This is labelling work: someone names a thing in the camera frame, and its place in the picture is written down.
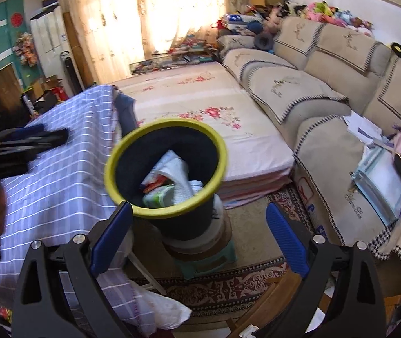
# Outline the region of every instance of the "plastic bucket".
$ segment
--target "plastic bucket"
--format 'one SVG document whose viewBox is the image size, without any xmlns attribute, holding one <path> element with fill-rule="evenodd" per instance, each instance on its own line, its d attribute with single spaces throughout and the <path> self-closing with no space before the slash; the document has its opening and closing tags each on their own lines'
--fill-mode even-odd
<svg viewBox="0 0 401 338">
<path fill-rule="evenodd" d="M 145 208 L 139 185 L 168 150 L 187 163 L 188 179 L 202 181 L 204 189 L 174 206 Z M 165 237 L 191 240 L 211 223 L 213 195 L 226 165 L 224 140 L 213 128 L 190 119 L 163 119 L 135 129 L 115 146 L 105 166 L 104 182 L 115 203 L 130 202 L 133 214 L 148 219 Z"/>
</svg>

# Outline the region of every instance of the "sheer curtain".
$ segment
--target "sheer curtain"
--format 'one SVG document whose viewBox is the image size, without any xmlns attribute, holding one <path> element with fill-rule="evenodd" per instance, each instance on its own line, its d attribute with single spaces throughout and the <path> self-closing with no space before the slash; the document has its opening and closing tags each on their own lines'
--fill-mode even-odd
<svg viewBox="0 0 401 338">
<path fill-rule="evenodd" d="M 164 52 L 186 34 L 215 40 L 210 27 L 246 0 L 60 0 L 99 83 L 130 76 L 128 65 Z"/>
</svg>

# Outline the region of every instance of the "sofa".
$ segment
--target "sofa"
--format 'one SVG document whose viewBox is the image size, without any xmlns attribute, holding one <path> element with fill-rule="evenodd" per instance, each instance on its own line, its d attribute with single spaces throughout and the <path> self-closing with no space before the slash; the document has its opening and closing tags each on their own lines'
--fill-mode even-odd
<svg viewBox="0 0 401 338">
<path fill-rule="evenodd" d="M 293 150 L 293 181 L 315 232 L 335 244 L 365 241 L 386 297 L 401 294 L 401 219 L 386 227 L 351 186 L 364 145 L 343 116 L 382 129 L 401 125 L 401 58 L 368 36 L 289 16 L 273 54 L 254 37 L 219 38 L 222 64 L 260 105 Z"/>
</svg>

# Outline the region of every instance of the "sofa backrest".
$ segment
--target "sofa backrest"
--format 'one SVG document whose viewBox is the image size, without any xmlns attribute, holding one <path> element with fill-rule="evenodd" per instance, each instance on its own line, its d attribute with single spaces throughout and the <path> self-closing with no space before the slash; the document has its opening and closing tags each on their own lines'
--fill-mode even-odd
<svg viewBox="0 0 401 338">
<path fill-rule="evenodd" d="M 287 16 L 274 38 L 274 54 L 303 70 L 325 23 Z"/>
<path fill-rule="evenodd" d="M 388 69 L 363 115 L 379 126 L 384 135 L 395 132 L 393 125 L 401 125 L 401 58 L 391 56 Z"/>
<path fill-rule="evenodd" d="M 308 56 L 304 71 L 349 98 L 362 114 L 373 98 L 390 60 L 391 50 L 348 28 L 326 24 Z"/>
</svg>

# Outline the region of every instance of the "metal screw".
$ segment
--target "metal screw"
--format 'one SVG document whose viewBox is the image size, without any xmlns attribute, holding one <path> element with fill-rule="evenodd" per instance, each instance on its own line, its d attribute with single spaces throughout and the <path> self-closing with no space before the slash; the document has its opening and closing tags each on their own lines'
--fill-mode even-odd
<svg viewBox="0 0 401 338">
<path fill-rule="evenodd" d="M 365 250 L 366 249 L 366 243 L 364 241 L 358 241 L 357 242 L 357 248 L 360 250 Z"/>
<path fill-rule="evenodd" d="M 40 240 L 35 240 L 32 241 L 32 249 L 39 249 L 41 247 L 41 241 Z"/>
<path fill-rule="evenodd" d="M 85 241 L 86 236 L 83 234 L 77 234 L 76 236 L 74 236 L 74 238 L 72 239 L 74 241 L 74 243 L 76 244 L 81 244 Z"/>
<path fill-rule="evenodd" d="M 326 242 L 326 239 L 322 235 L 315 235 L 313 237 L 313 241 L 317 244 L 324 244 Z"/>
</svg>

